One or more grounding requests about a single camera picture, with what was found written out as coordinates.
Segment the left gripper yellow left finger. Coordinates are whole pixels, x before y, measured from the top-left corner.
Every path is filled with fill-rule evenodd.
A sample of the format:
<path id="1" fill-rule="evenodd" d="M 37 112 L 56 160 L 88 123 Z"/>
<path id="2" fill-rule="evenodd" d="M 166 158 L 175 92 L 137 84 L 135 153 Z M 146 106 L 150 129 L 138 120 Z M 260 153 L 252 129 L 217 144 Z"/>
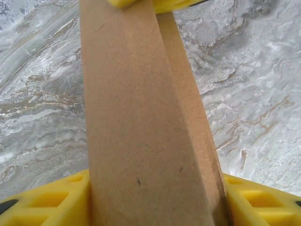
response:
<path id="1" fill-rule="evenodd" d="M 89 171 L 0 201 L 0 226 L 91 226 Z"/>

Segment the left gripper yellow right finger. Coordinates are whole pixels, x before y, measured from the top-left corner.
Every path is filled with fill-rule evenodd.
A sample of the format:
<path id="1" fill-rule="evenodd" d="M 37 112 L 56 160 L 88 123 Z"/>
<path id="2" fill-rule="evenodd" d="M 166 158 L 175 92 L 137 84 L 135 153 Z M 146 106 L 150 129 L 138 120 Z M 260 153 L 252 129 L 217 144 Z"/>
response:
<path id="1" fill-rule="evenodd" d="M 301 226 L 301 197 L 224 174 L 233 226 Z"/>

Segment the brown cardboard box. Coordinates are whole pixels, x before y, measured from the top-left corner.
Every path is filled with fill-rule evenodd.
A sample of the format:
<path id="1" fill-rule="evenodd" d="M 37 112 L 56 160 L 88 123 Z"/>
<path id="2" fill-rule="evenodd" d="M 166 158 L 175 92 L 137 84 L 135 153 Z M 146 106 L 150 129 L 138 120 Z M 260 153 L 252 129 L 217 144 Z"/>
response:
<path id="1" fill-rule="evenodd" d="M 79 0 L 94 226 L 231 226 L 174 15 Z"/>

